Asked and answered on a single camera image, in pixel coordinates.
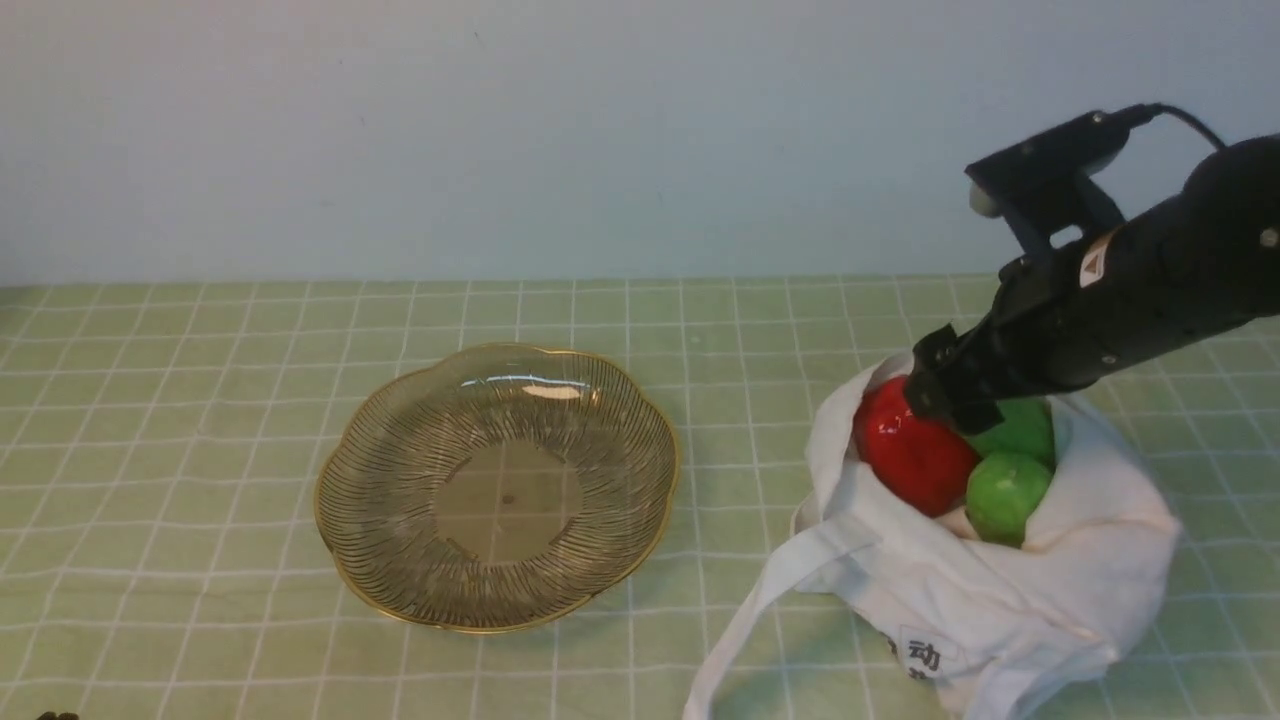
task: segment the black cable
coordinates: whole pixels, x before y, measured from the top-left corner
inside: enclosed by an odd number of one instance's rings
[[[1187,110],[1183,110],[1181,108],[1175,108],[1172,105],[1165,105],[1164,102],[1153,102],[1152,105],[1149,105],[1149,108],[1158,111],[1162,115],[1170,115],[1172,118],[1178,118],[1179,120],[1187,123],[1188,126],[1190,126],[1193,131],[1201,133],[1201,136],[1204,140],[1207,140],[1210,145],[1213,146],[1213,150],[1226,150],[1226,143],[1222,142],[1222,138],[1219,137],[1217,133],[1215,133],[1213,131],[1208,129],[1208,126],[1202,123],[1199,118],[1188,113]]]

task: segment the green grid tablecloth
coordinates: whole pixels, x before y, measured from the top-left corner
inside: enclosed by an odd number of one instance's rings
[[[808,491],[818,402],[988,307],[982,278],[0,291],[0,717],[669,720]],[[346,592],[312,479],[361,400],[472,343],[623,363],[678,425],[671,528],[552,625],[476,638]],[[1088,392],[1187,524],[1155,632],[1044,719],[1275,717],[1280,325]],[[753,635],[722,719],[937,717],[838,602]]]

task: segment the robotic arm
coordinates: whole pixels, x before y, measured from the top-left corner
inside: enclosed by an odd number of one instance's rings
[[[1125,222],[1089,179],[1129,132],[1161,114],[1215,152],[1181,192]],[[1000,423],[997,400],[1083,389],[1256,318],[1280,314],[1280,135],[1225,146],[1167,105],[1088,113],[979,160],[970,205],[1004,217],[1023,255],[1000,270],[991,311],[914,347],[913,413],[963,433]],[[1050,237],[1071,225],[1076,241]]]

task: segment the warning label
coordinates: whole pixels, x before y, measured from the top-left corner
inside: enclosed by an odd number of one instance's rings
[[[1084,260],[1080,261],[1082,288],[1101,281],[1102,275],[1107,273],[1107,246],[1111,245],[1112,234],[1107,233],[1093,241],[1093,245],[1085,251]]]

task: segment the white cloth bag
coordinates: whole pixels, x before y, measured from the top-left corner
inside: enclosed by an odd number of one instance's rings
[[[1030,714],[1068,683],[1101,676],[1155,620],[1180,525],[1083,398],[1050,400],[1057,471],[1023,550],[978,541],[963,509],[922,515],[846,455],[863,392],[910,369],[910,355],[893,356],[822,404],[806,450],[813,493],[698,671],[684,720],[712,717],[751,626],[792,588],[840,596],[964,720]]]

